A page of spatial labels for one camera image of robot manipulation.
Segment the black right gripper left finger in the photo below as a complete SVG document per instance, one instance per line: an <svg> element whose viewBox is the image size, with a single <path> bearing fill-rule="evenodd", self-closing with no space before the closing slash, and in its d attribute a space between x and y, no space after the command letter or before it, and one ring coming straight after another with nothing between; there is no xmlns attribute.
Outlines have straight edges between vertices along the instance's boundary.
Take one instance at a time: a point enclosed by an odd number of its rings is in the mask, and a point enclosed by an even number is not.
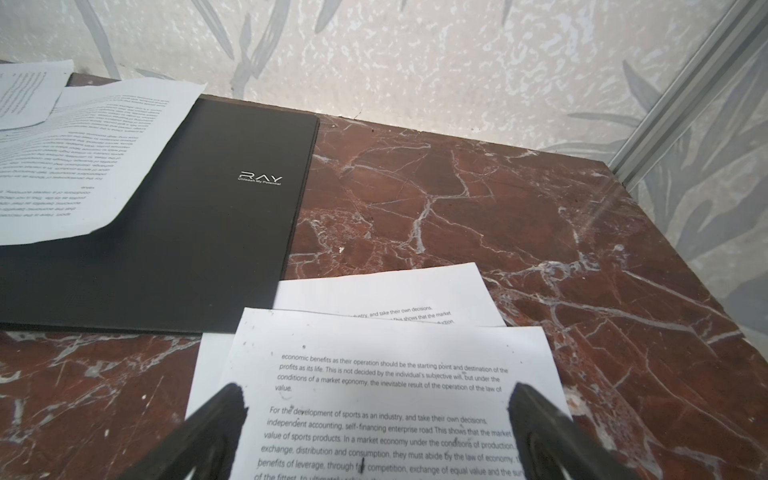
<svg viewBox="0 0 768 480"><path fill-rule="evenodd" d="M228 479L248 408L229 383L126 469L122 479Z"/></svg>

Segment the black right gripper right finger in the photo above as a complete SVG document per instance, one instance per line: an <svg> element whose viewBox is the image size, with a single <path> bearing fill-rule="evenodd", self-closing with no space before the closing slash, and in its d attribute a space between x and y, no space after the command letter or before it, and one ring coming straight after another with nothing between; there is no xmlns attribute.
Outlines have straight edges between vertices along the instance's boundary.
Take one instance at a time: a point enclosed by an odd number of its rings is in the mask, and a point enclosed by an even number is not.
<svg viewBox="0 0 768 480"><path fill-rule="evenodd" d="M527 479L638 477L531 385L515 385L508 415Z"/></svg>

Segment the black file folder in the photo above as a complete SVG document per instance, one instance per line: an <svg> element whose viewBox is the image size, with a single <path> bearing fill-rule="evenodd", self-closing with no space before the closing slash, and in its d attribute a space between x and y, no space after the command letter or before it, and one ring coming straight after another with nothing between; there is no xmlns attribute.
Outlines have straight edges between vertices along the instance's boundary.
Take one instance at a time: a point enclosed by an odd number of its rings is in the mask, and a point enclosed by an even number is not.
<svg viewBox="0 0 768 480"><path fill-rule="evenodd" d="M5 330L232 333L270 308L319 128L315 115L197 101L117 218L1 251Z"/></svg>

